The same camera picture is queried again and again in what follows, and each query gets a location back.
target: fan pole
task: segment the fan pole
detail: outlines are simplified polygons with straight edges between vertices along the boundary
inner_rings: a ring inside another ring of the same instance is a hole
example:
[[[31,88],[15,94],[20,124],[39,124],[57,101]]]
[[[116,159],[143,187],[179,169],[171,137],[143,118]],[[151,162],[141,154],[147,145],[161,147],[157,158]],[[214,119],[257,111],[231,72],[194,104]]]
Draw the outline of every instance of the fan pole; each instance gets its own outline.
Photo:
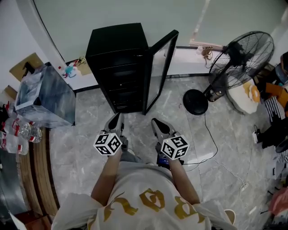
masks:
[[[212,86],[211,86],[211,85],[209,85],[209,86],[204,90],[203,94],[206,95],[206,93],[207,93],[210,89],[212,89]]]
[[[212,89],[212,85],[220,79],[220,77],[222,76],[222,74],[224,74],[224,73],[230,68],[230,66],[232,66],[231,60],[227,63],[227,65],[224,67],[224,69],[223,69],[219,74],[217,74],[217,76],[215,77],[215,79],[214,79],[214,80],[212,81],[212,83],[207,87],[207,89],[205,89],[205,91],[203,92],[203,94],[206,95],[206,93],[207,93],[210,89]]]

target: black cable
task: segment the black cable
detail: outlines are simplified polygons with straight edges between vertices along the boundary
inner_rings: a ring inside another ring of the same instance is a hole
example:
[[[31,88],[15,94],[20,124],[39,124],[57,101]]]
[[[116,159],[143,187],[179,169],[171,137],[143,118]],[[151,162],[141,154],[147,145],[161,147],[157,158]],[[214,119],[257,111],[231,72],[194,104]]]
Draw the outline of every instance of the black cable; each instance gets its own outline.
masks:
[[[258,127],[256,125],[254,125],[254,130],[257,133]]]
[[[206,162],[206,161],[208,161],[208,160],[210,160],[211,158],[213,158],[217,153],[218,153],[218,147],[217,147],[217,145],[216,145],[216,143],[215,143],[215,141],[214,141],[214,139],[213,139],[213,137],[212,137],[212,135],[211,135],[211,133],[210,133],[210,130],[208,129],[208,127],[207,127],[207,125],[206,125],[206,113],[204,113],[204,120],[205,120],[205,127],[206,127],[206,129],[208,130],[208,132],[209,132],[209,134],[210,134],[210,136],[211,136],[211,138],[212,138],[212,140],[213,140],[213,143],[214,143],[214,145],[215,145],[215,147],[216,147],[216,153],[212,156],[212,157],[210,157],[210,158],[208,158],[208,159],[205,159],[205,160],[203,160],[203,161],[201,161],[201,162],[199,162],[199,163],[191,163],[191,164],[201,164],[201,163],[204,163],[204,162]]]
[[[267,211],[264,211],[264,212],[261,212],[261,213],[260,213],[260,215],[261,215],[261,214],[263,214],[263,213],[266,213],[266,212],[269,212],[269,210],[267,210]]]

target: gold print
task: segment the gold print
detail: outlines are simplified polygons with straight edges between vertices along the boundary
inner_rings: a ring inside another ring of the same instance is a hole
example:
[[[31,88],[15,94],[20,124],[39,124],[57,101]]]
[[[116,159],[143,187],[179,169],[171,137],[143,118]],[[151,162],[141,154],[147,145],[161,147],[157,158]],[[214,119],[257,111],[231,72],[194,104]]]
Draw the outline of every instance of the gold print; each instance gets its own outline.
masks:
[[[150,193],[150,199],[151,201],[146,197],[146,193]],[[159,190],[156,190],[155,192],[152,189],[147,189],[144,193],[141,193],[139,195],[142,203],[146,205],[147,207],[153,209],[156,212],[159,212],[160,209],[165,207],[165,200],[164,200],[164,195],[162,192]],[[160,206],[157,206],[155,203],[157,201],[157,198],[160,202]]]
[[[133,216],[135,215],[135,213],[138,211],[137,208],[133,208],[130,206],[129,202],[127,199],[125,198],[122,198],[122,197],[119,197],[121,196],[123,193],[119,194],[118,196],[116,196],[114,198],[114,200],[109,204],[107,205],[105,208],[104,208],[104,222],[110,217],[111,213],[112,213],[112,210],[114,210],[113,208],[111,208],[111,205],[115,202],[117,203],[120,203],[124,209],[124,212],[126,212],[127,214],[129,214],[130,216]]]
[[[91,221],[88,223],[88,230],[90,230],[92,224],[94,224],[94,222],[95,222],[95,220],[96,220],[96,215],[94,215],[92,218],[93,218],[93,220],[91,220]]]
[[[194,214],[198,214],[198,216],[199,216],[199,221],[198,221],[198,223],[202,223],[202,222],[204,221],[204,219],[205,219],[204,216],[202,216],[200,213],[196,212],[191,204],[189,204],[189,203],[186,202],[186,201],[183,202],[183,201],[181,200],[181,198],[182,198],[182,197],[180,197],[180,196],[176,196],[176,197],[175,197],[175,200],[176,200],[176,202],[178,203],[178,205],[175,207],[175,214],[176,214],[176,216],[177,216],[179,219],[183,220],[183,219],[185,219],[186,217],[189,217],[189,216],[194,215]],[[189,206],[189,214],[187,214],[187,213],[184,211],[184,209],[183,209],[183,205],[184,205],[184,204],[187,204],[187,205]]]

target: striped cloth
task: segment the striped cloth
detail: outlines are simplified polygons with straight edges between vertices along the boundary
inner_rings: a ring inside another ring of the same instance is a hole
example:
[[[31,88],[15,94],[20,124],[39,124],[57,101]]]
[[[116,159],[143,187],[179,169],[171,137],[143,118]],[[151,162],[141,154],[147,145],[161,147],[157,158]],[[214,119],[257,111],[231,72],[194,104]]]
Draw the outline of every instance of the striped cloth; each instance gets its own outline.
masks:
[[[277,101],[277,97],[273,96],[265,101],[265,108],[270,118],[271,125],[278,119],[283,120],[285,118],[285,111],[282,105]],[[288,162],[288,150],[279,153],[279,162]]]

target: small bottle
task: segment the small bottle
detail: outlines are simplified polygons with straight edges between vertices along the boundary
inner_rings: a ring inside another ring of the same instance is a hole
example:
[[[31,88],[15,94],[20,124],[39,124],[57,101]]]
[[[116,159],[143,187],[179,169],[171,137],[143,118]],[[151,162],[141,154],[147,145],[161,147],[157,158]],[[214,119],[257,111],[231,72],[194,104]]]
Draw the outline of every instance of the small bottle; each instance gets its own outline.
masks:
[[[22,137],[33,143],[39,143],[42,139],[41,129],[34,127],[28,122],[21,121],[19,118],[8,118],[2,122],[2,129],[4,129],[6,133]]]
[[[28,141],[0,131],[0,148],[9,153],[26,155],[28,153]]]
[[[196,50],[196,54],[198,55],[202,55],[202,52],[203,52],[203,46],[198,46],[197,50]]]

